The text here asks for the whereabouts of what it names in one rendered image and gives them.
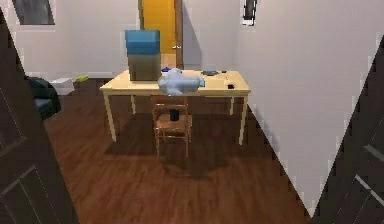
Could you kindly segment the brown wooden chair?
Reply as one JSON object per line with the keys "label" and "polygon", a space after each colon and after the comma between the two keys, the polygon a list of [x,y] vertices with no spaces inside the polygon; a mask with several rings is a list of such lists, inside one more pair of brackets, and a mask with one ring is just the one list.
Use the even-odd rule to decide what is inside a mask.
{"label": "brown wooden chair", "polygon": [[[179,111],[179,120],[171,121],[169,111]],[[189,144],[192,134],[192,115],[189,113],[186,96],[153,95],[151,97],[153,133],[157,154],[160,154],[160,140],[183,139],[185,157],[189,157]]]}

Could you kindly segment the pale blue crumpled cloth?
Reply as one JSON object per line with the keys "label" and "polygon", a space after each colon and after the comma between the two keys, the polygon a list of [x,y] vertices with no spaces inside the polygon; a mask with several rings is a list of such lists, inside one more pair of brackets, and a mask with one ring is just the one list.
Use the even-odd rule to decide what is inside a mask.
{"label": "pale blue crumpled cloth", "polygon": [[159,89],[168,96],[178,96],[196,92],[205,86],[205,79],[200,76],[187,76],[180,69],[172,68],[158,80]]}

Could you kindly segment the pale wooden table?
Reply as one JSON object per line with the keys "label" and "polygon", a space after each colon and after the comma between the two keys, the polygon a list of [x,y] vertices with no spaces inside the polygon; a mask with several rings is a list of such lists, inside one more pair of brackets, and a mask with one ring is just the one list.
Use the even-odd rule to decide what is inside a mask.
{"label": "pale wooden table", "polygon": [[[201,97],[227,97],[234,104],[236,98],[243,99],[238,143],[243,144],[245,123],[248,111],[248,97],[251,89],[238,71],[227,70],[227,73],[218,72],[215,76],[202,75],[201,71],[183,70],[187,76],[200,76],[205,79],[205,86],[200,87],[196,92],[186,93],[186,96]],[[233,84],[234,89],[228,89],[227,85]],[[156,81],[131,81],[130,72],[126,70],[100,87],[103,93],[104,103],[108,118],[111,138],[116,141],[114,120],[109,102],[110,96],[127,95],[131,98],[133,113],[136,113],[136,96],[162,95]]]}

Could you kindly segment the blue and brown box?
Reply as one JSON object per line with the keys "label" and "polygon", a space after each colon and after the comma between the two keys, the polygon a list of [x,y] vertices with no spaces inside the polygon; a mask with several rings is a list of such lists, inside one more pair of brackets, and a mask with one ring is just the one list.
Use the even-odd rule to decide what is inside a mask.
{"label": "blue and brown box", "polygon": [[161,76],[159,30],[126,30],[128,67],[132,81],[157,81]]}

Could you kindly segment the orange room door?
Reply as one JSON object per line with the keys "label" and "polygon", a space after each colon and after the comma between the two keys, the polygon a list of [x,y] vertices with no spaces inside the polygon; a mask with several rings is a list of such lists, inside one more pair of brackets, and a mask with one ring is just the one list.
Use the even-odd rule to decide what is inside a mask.
{"label": "orange room door", "polygon": [[[141,0],[141,8],[144,28],[160,31],[162,64],[183,69],[182,0]],[[181,49],[172,49],[175,45]]]}

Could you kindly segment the white flat box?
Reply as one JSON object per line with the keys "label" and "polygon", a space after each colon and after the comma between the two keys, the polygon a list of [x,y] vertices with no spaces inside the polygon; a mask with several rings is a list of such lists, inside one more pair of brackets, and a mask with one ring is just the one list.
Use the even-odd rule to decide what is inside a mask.
{"label": "white flat box", "polygon": [[59,78],[50,82],[58,95],[68,95],[74,91],[74,84],[71,78]]}

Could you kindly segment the dark panelled door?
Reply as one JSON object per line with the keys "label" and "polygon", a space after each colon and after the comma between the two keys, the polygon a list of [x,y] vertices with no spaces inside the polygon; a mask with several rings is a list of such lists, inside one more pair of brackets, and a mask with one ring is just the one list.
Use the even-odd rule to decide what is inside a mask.
{"label": "dark panelled door", "polygon": [[384,224],[384,36],[310,224]]}
{"label": "dark panelled door", "polygon": [[0,224],[80,224],[1,9]]}

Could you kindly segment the dark framed window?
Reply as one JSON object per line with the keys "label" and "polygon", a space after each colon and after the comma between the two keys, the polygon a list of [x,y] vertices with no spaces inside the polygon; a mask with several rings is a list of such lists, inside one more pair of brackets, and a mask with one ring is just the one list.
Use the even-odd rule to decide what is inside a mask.
{"label": "dark framed window", "polygon": [[12,0],[21,25],[54,25],[49,0]]}

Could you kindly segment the narrow framed wall picture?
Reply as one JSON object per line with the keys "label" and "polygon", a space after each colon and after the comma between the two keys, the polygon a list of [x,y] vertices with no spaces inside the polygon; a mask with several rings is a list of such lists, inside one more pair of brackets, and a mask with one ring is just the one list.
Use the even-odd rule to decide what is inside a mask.
{"label": "narrow framed wall picture", "polygon": [[242,24],[254,26],[256,20],[257,0],[244,0]]}

